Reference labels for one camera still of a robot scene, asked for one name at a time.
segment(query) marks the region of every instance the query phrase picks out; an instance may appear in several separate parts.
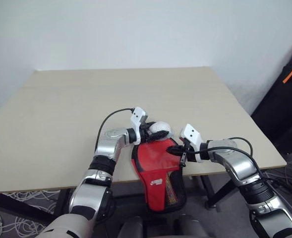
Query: black object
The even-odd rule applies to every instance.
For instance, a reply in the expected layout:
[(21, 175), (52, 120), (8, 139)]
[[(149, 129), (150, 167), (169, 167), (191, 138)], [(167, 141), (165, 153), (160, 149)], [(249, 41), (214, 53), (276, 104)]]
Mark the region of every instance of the black object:
[(110, 175), (113, 175), (116, 162), (109, 159), (105, 155), (94, 156), (92, 163), (90, 164), (90, 170), (101, 170)]
[(109, 188), (106, 188), (97, 214), (97, 221), (101, 221), (108, 216), (112, 202), (113, 192)]
[(286, 238), (288, 236), (292, 235), (292, 228), (285, 228), (279, 232), (277, 232), (276, 234), (274, 234), (273, 238)]
[(183, 145), (172, 145), (169, 146), (166, 151), (169, 154), (175, 155), (175, 156), (182, 156), (184, 153), (184, 146)]
[(248, 204), (261, 203), (274, 196), (274, 192), (263, 179), (240, 186), (239, 191)]
[(111, 187), (112, 185), (112, 179), (110, 177), (107, 177), (105, 181), (98, 180), (95, 178), (88, 178), (85, 180), (85, 183), (98, 185), (98, 186), (104, 186), (104, 187)]
[[(212, 185), (203, 183), (205, 189), (208, 191), (211, 191)], [(229, 180), (222, 188), (220, 188), (220, 190), (218, 190), (215, 194), (214, 192), (211, 193), (209, 192), (208, 195), (208, 201), (206, 202), (206, 208), (213, 208), (215, 207), (215, 205), (220, 202), (223, 199), (228, 198), (229, 196), (233, 195), (235, 192), (237, 192), (238, 188), (237, 186), (234, 184), (234, 182), (232, 180)]]
[(186, 197), (186, 190), (183, 183), (182, 167), (180, 167), (179, 170), (173, 171), (170, 174), (169, 178), (171, 181), (171, 185), (174, 189), (174, 192), (177, 196), (177, 203), (169, 204), (169, 205), (166, 204), (165, 210), (159, 213), (174, 212), (174, 211), (182, 209), (186, 204), (187, 197)]
[(75, 234), (75, 233), (72, 232), (72, 231), (67, 231), (66, 233), (67, 233), (68, 235), (72, 236), (73, 238), (80, 238), (80, 237), (78, 237), (77, 234)]
[(0, 193), (0, 211), (28, 220), (32, 220), (43, 225), (48, 225), (55, 218), (57, 218), (56, 215), (47, 213), (45, 211), (32, 207), (26, 203), (17, 201), (16, 199), (1, 193)]
[[(200, 144), (200, 150), (206, 150), (208, 144), (209, 144), (209, 142), (201, 143)], [(200, 155), (200, 157), (201, 157), (201, 160), (210, 160), (209, 152), (207, 152), (207, 151), (205, 153), (202, 153)]]
[(160, 131), (157, 131), (156, 133), (149, 133), (148, 130), (154, 123), (155, 122), (152, 121), (152, 122), (147, 122), (143, 125), (140, 125), (139, 133), (140, 133), (141, 143), (149, 143), (155, 140), (159, 140), (159, 139), (165, 138), (169, 134), (169, 132), (166, 130), (160, 130)]
[(266, 230), (263, 228), (261, 223), (258, 221), (257, 217), (251, 221), (251, 226), (253, 227), (255, 233), (260, 238), (270, 238), (266, 232)]
[[(190, 141), (188, 141), (187, 139), (184, 139), (183, 143), (184, 143), (183, 149), (185, 151), (194, 152), (194, 148), (191, 146)], [(196, 158), (195, 158), (194, 154), (186, 154), (186, 159), (185, 160), (188, 160), (189, 162), (196, 162)]]
[(60, 193), (58, 194), (58, 201), (56, 203), (54, 215), (56, 216), (61, 216), (65, 214), (68, 210), (68, 201), (69, 201), (69, 196), (70, 196), (71, 189), (61, 189)]
[(85, 217), (88, 221), (94, 217), (95, 210), (87, 206), (75, 206), (71, 210), (71, 214), (78, 214)]
[(212, 187), (212, 184), (211, 184), (209, 176), (208, 175), (202, 175), (201, 176), (201, 181), (203, 183), (204, 189), (206, 190), (207, 198), (211, 199), (215, 195), (215, 192), (213, 190), (213, 187)]
[(47, 230), (45, 231), (44, 233), (47, 233), (47, 232), (52, 232), (54, 229), (51, 229), (51, 230)]
[(251, 117), (281, 153), (292, 153), (292, 60), (260, 102)]
[(133, 128), (128, 128), (129, 143), (133, 143), (137, 140), (135, 130)]

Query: beige tabletop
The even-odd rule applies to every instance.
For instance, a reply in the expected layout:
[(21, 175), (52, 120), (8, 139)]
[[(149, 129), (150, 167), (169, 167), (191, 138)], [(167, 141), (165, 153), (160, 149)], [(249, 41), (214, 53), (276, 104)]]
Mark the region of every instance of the beige tabletop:
[[(0, 192), (76, 186), (92, 161), (99, 126), (110, 112), (142, 107), (163, 120), (175, 139), (187, 123), (204, 140), (242, 136), (260, 168), (286, 163), (208, 67), (37, 71), (0, 110)], [(104, 129), (130, 127), (130, 113), (114, 115)], [(240, 142), (239, 147), (248, 151)], [(138, 179), (132, 146), (122, 150), (114, 182)], [(204, 161), (185, 175), (225, 171)]]

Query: printed logo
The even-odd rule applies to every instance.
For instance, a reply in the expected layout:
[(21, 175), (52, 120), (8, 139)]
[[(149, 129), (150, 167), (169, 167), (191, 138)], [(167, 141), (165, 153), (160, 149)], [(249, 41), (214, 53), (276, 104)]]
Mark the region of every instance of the printed logo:
[(162, 178), (161, 179), (156, 179), (150, 182), (150, 185), (161, 185), (162, 184)]

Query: black table leg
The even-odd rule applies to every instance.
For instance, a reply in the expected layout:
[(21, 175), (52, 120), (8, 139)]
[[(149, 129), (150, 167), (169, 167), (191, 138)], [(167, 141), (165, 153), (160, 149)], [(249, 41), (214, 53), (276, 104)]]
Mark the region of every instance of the black table leg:
[[(210, 178), (208, 175), (201, 175), (200, 178), (201, 178), (201, 181), (203, 183), (204, 189), (206, 191), (206, 196), (207, 196), (208, 201), (209, 201), (211, 198), (213, 198), (213, 196), (215, 194), (213, 186), (212, 186), (211, 181), (210, 181)], [(213, 204), (211, 206), (207, 206), (208, 201), (205, 203), (206, 209), (216, 208), (217, 212), (221, 211), (220, 208), (216, 204)]]
[(201, 176), (191, 176), (192, 182), (195, 187), (195, 189), (192, 189), (192, 191), (187, 191), (187, 195), (195, 193), (195, 195), (198, 196), (207, 196), (207, 191), (204, 187), (202, 187), (202, 182), (200, 182)]
[(61, 189), (60, 193), (58, 194), (58, 201), (55, 207), (54, 215), (61, 216), (65, 214), (65, 207), (68, 204), (69, 201), (69, 195), (70, 195), (71, 189)]
[(213, 196), (208, 196), (209, 200), (206, 202), (206, 207), (212, 208), (216, 203), (233, 195), (237, 190), (238, 188), (233, 181), (228, 181), (220, 190), (213, 194)]
[(56, 215), (47, 213), (26, 203), (17, 201), (14, 198), (0, 193), (0, 211), (12, 214), (17, 217), (32, 220), (43, 225), (50, 224)]

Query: red bag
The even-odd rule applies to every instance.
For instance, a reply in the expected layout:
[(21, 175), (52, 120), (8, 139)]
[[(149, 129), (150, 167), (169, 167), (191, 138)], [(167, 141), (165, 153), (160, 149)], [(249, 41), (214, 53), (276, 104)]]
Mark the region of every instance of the red bag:
[(176, 145), (172, 139), (134, 146), (132, 163), (145, 189), (148, 207), (154, 212), (171, 212), (186, 203), (180, 157), (166, 152)]

